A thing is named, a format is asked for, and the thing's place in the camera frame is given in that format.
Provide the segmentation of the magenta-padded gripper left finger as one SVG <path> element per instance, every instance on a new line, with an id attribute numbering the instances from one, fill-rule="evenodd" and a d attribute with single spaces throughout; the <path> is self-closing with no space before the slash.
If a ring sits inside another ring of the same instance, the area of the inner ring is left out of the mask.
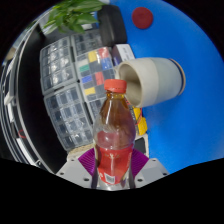
<path id="1" fill-rule="evenodd" d="M 95 173 L 94 149 L 89 149 L 78 158 L 70 156 L 57 172 L 57 176 L 78 186 L 96 189 L 98 180 Z"/>

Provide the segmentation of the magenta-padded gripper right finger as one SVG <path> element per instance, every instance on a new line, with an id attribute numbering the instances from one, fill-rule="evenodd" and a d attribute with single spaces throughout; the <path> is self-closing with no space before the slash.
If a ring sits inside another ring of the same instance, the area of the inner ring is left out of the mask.
<path id="1" fill-rule="evenodd" d="M 133 150 L 129 174 L 129 186 L 131 189 L 146 186 L 168 174 L 169 172 L 157 158 L 149 159 L 140 151 Z"/>

